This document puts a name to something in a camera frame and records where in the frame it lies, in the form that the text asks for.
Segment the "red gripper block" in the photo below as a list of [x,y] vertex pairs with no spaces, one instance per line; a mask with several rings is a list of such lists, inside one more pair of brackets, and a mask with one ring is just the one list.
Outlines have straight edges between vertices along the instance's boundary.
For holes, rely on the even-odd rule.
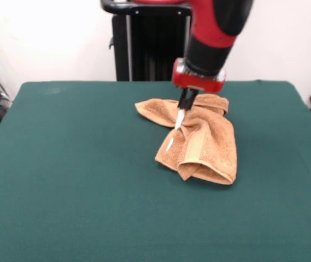
[[220,70],[217,76],[209,78],[191,72],[186,66],[183,58],[177,58],[174,61],[172,83],[175,86],[182,88],[178,102],[179,109],[184,109],[185,111],[191,110],[195,98],[197,97],[196,91],[192,91],[191,95],[186,97],[186,88],[204,91],[207,93],[216,93],[223,88],[225,81],[226,71],[224,69]]

